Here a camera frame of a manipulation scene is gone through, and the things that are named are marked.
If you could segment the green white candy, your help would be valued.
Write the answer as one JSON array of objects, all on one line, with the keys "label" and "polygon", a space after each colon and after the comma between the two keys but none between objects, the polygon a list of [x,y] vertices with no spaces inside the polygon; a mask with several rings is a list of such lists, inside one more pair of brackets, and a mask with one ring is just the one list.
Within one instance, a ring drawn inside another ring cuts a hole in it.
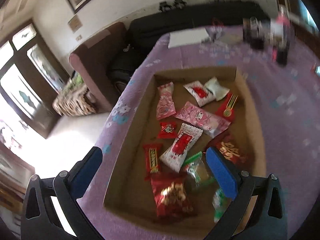
[{"label": "green white candy", "polygon": [[223,190],[221,188],[218,188],[215,191],[215,194],[212,200],[212,205],[215,210],[214,223],[217,223],[221,219],[221,217],[227,210],[228,204],[229,204],[228,198],[225,196]]}]

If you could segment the clear green-edged snack bag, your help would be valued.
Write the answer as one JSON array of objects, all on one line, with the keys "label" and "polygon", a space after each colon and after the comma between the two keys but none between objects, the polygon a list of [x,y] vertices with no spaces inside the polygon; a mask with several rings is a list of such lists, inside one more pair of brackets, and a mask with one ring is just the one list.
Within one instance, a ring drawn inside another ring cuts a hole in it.
[{"label": "clear green-edged snack bag", "polygon": [[212,176],[211,172],[208,171],[207,166],[203,162],[202,152],[198,152],[185,159],[181,171],[188,174],[188,187],[193,191],[215,182],[215,178]]}]

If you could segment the large red gold-character packet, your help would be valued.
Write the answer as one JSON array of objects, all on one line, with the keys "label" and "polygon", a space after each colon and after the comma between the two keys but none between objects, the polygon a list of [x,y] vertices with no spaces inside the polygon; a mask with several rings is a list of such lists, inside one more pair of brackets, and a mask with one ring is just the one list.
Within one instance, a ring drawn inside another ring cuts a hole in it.
[{"label": "large red gold-character packet", "polygon": [[195,215],[194,207],[184,187],[186,177],[186,172],[155,173],[151,176],[158,218],[181,219]]}]

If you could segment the large pink cartoon packet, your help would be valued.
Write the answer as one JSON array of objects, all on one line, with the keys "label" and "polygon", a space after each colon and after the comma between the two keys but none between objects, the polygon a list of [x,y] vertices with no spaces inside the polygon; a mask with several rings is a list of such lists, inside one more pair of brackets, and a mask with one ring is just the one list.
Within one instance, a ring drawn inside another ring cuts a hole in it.
[{"label": "large pink cartoon packet", "polygon": [[212,139],[227,130],[231,124],[224,118],[209,113],[189,101],[176,113],[175,117],[202,129]]}]

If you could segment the white red square snack packet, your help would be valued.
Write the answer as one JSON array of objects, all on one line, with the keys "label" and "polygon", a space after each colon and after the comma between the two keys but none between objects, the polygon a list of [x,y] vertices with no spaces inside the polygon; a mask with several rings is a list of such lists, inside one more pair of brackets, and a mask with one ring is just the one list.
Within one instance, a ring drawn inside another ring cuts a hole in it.
[{"label": "white red square snack packet", "polygon": [[175,172],[179,172],[188,151],[201,137],[203,130],[189,124],[181,124],[172,145],[159,157],[160,161]]}]

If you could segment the red gold-seal candy bar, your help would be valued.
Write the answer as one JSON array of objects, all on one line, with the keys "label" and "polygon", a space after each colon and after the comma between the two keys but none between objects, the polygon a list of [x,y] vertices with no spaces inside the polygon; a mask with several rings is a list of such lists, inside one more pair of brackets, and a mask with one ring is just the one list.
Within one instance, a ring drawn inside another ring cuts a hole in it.
[{"label": "red gold-seal candy bar", "polygon": [[235,118],[234,105],[237,99],[238,99],[237,95],[229,92],[223,104],[215,112],[215,115],[224,118],[228,122],[233,122]]}]

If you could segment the red gold candy bar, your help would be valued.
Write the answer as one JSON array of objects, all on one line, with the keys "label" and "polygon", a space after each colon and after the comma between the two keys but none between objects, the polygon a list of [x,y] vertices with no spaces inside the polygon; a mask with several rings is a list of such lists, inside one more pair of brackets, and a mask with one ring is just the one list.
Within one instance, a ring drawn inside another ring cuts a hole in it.
[{"label": "red gold candy bar", "polygon": [[161,143],[143,145],[146,168],[145,180],[149,180],[154,173],[159,173],[162,171],[161,165],[159,163],[159,155],[161,153],[162,147],[163,144]]}]

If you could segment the small red candy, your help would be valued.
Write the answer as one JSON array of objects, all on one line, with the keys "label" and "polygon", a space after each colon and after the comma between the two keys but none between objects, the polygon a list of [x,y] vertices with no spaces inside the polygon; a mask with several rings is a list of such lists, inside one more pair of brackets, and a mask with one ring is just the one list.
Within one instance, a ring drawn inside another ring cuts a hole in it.
[{"label": "small red candy", "polygon": [[177,137],[177,124],[174,121],[160,122],[160,131],[157,135],[158,139],[175,139]]}]

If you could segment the small white sachet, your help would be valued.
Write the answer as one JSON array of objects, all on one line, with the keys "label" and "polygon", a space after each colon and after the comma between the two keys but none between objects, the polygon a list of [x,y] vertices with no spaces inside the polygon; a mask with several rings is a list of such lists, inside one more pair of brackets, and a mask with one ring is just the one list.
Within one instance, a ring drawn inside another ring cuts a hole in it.
[{"label": "small white sachet", "polygon": [[204,86],[214,95],[216,101],[222,100],[230,91],[230,89],[221,86],[216,77],[212,77]]}]

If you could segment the white red-print snack packet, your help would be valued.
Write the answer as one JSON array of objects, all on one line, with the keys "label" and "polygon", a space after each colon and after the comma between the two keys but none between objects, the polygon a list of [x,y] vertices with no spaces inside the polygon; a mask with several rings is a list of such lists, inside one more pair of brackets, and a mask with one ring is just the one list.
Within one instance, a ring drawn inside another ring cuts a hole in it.
[{"label": "white red-print snack packet", "polygon": [[193,81],[183,87],[195,98],[199,107],[215,100],[215,96],[200,81]]}]

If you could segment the long pink snack packet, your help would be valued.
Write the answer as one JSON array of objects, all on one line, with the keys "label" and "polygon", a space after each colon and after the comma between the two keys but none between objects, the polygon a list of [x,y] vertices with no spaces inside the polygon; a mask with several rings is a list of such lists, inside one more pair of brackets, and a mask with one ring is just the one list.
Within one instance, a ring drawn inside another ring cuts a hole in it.
[{"label": "long pink snack packet", "polygon": [[172,99],[174,84],[173,82],[159,86],[159,102],[156,108],[156,119],[161,120],[176,113],[175,104]]}]

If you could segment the brown cardboard tray box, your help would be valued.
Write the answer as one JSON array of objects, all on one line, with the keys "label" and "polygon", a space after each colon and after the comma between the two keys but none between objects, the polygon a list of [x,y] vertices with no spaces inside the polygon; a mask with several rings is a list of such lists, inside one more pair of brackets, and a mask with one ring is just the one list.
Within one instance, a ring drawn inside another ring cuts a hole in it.
[{"label": "brown cardboard tray box", "polygon": [[211,136],[206,133],[192,141],[186,135],[179,136],[177,140],[157,139],[156,135],[160,130],[156,119],[156,106],[159,102],[157,87],[169,82],[174,84],[173,101],[179,111],[186,102],[195,102],[184,85],[193,81],[207,82],[211,77],[216,77],[240,97],[235,105],[235,119],[228,130],[247,157],[243,167],[255,176],[266,175],[261,124],[249,87],[240,70],[230,66],[210,66],[157,72],[151,78],[129,126],[103,202],[106,211],[130,225],[146,230],[147,239],[154,239],[158,233],[175,239],[203,239],[214,227],[211,204],[213,186],[189,194],[195,216],[182,220],[157,218],[151,183],[146,180],[149,163],[145,161],[143,150],[143,146],[149,144],[161,144],[159,154],[173,148],[170,159],[172,163],[177,163],[205,148],[211,140]]}]

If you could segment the purple floral tablecloth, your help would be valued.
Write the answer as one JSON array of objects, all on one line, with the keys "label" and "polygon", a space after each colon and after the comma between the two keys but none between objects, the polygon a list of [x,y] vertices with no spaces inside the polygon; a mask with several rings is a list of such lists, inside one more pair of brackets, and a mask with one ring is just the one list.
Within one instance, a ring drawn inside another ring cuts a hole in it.
[{"label": "purple floral tablecloth", "polygon": [[155,44],[112,109],[97,140],[103,162],[80,206],[106,239],[164,239],[124,222],[103,208],[107,184],[120,148],[150,79],[167,69],[235,66],[243,73],[257,108],[266,149],[266,169],[285,194],[288,235],[293,236],[319,198],[319,78],[316,55],[302,42],[291,44],[288,64],[272,60],[272,48],[247,44],[222,48],[210,43],[168,48],[169,34]]}]

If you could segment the black cylinder container front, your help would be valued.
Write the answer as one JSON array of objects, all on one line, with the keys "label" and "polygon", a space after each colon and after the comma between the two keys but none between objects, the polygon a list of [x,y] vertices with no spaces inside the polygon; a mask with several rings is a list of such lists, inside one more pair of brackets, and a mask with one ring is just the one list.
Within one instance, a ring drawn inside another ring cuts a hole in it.
[{"label": "black cylinder container front", "polygon": [[277,64],[282,67],[285,67],[288,62],[289,49],[290,49],[291,41],[288,39],[282,39],[278,41],[274,47],[273,55],[274,60]]}]

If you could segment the pink lidded bottle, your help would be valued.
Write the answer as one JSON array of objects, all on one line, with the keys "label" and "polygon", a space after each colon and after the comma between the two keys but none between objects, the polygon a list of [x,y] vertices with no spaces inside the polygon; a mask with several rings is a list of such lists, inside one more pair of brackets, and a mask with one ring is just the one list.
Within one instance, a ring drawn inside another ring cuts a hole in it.
[{"label": "pink lidded bottle", "polygon": [[276,22],[282,25],[283,36],[291,35],[291,22],[289,19],[289,11],[285,7],[285,5],[279,6],[279,12],[278,12],[278,17],[276,18]]}]

